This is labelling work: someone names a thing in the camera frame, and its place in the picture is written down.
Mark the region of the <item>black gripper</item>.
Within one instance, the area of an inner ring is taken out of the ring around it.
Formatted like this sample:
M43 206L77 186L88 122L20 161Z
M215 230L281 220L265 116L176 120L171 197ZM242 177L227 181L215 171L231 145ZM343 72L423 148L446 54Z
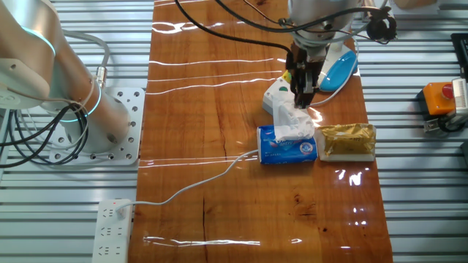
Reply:
M315 96L315 83L324 64L324 47L311 47L303 49L294 42L291 44L292 61L294 69L289 69L292 79L292 92L297 108L309 106Z

